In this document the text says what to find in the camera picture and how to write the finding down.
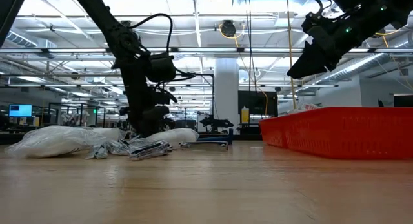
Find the white column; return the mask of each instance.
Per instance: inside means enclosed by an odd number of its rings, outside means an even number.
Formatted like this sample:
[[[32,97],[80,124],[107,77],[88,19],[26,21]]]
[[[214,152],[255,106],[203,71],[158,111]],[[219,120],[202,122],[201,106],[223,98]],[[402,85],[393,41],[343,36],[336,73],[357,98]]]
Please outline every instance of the white column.
[[[239,66],[237,59],[216,59],[215,104],[214,117],[228,119],[234,124],[234,130],[239,124],[238,115],[238,77]]]

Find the wooden surface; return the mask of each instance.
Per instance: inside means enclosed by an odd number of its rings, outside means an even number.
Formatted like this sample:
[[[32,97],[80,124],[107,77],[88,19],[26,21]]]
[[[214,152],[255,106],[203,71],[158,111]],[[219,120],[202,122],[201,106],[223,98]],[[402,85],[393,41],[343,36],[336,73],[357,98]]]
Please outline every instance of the wooden surface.
[[[132,162],[9,159],[0,223],[413,223],[413,161],[334,161],[262,142]]]

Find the black monitor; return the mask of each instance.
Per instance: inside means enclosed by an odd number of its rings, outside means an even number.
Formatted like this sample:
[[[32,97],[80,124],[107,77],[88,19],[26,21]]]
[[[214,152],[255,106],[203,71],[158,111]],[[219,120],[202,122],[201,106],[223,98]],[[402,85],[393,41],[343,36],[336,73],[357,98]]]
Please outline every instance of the black monitor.
[[[267,115],[278,117],[278,97],[277,92],[265,92],[268,96]],[[256,91],[238,91],[238,114],[246,107],[250,109],[250,114],[265,115],[265,95]]]

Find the ceiling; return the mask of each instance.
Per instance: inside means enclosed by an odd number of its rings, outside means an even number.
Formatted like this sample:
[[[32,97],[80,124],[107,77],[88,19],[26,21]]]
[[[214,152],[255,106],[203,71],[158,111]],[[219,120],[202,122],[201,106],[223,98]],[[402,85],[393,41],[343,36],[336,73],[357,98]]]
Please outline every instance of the ceiling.
[[[251,5],[246,5],[244,0],[103,0],[110,7],[111,13],[117,20],[129,20],[133,23],[142,21],[144,18],[156,14],[166,13],[172,16],[174,31],[170,46],[173,47],[249,47],[247,32],[243,31],[246,24],[246,11],[251,11],[252,16],[252,47],[288,48],[288,15],[287,0],[251,0]],[[290,2],[290,23],[292,27],[291,41],[295,48],[303,47],[304,42],[310,41],[301,31],[301,24],[305,15],[309,11],[315,12],[319,7],[313,0],[289,0]],[[323,0],[323,5],[328,6],[329,1]],[[333,13],[329,8],[325,10],[326,15],[334,17],[340,13]],[[219,26],[224,20],[232,20],[237,28],[237,43],[233,39],[224,38]],[[136,31],[140,35],[143,44],[150,47],[165,47],[167,32],[169,29],[168,19],[157,17],[148,23],[140,26]],[[391,26],[386,27],[387,31],[394,30]],[[96,27],[94,22],[87,16],[87,13],[79,6],[76,0],[26,0],[20,9],[13,29],[15,33],[39,43],[38,47],[48,40],[48,46],[57,48],[105,48],[107,47],[105,38]],[[388,37],[392,39],[402,35],[408,29],[405,28],[398,33]],[[369,39],[371,47],[382,46],[382,39]],[[7,41],[3,48],[21,47],[11,41]],[[110,69],[111,59],[103,60],[74,60],[76,57],[90,57],[90,54],[56,54],[59,56],[72,57],[67,60],[52,60],[43,56],[33,54],[7,54],[6,59],[14,59],[15,63],[24,63],[26,67],[17,68],[17,72],[24,73],[45,73],[53,70],[55,74],[115,74],[118,73]],[[94,54],[97,57],[110,57],[107,54]],[[222,54],[189,54],[178,57],[174,60],[177,68],[184,71],[213,73],[215,69],[215,58],[223,57]],[[246,70],[240,56],[237,58],[241,70]],[[249,57],[243,56],[246,65],[249,65]],[[271,55],[254,56],[254,65],[260,70],[258,81],[265,83],[288,84],[290,79],[286,77],[286,72],[290,67],[290,59],[284,57],[274,57]],[[105,83],[121,84],[120,77],[104,77]],[[70,77],[54,77],[53,81],[66,84],[95,83],[85,77],[73,80]],[[16,83],[29,83],[16,79]],[[204,83],[205,87],[198,90],[188,90],[177,88],[177,94],[200,94],[211,93],[205,79],[196,77],[187,83]],[[61,88],[64,91],[74,91],[74,88]],[[83,93],[91,94],[90,97],[120,97],[113,91],[102,91],[102,88],[92,87],[83,89]]]

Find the red plastic crate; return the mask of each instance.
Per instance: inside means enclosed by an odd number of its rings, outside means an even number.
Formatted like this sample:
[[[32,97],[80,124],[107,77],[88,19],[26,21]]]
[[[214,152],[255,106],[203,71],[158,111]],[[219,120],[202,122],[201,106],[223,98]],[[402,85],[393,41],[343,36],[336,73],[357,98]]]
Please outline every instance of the red plastic crate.
[[[413,158],[413,108],[328,107],[260,124],[266,143],[274,145],[271,135],[279,136],[279,128],[272,127],[282,125],[283,146],[308,154],[334,159]]]
[[[285,137],[285,116],[265,119],[259,122],[261,135],[266,144],[288,148],[287,139]]]

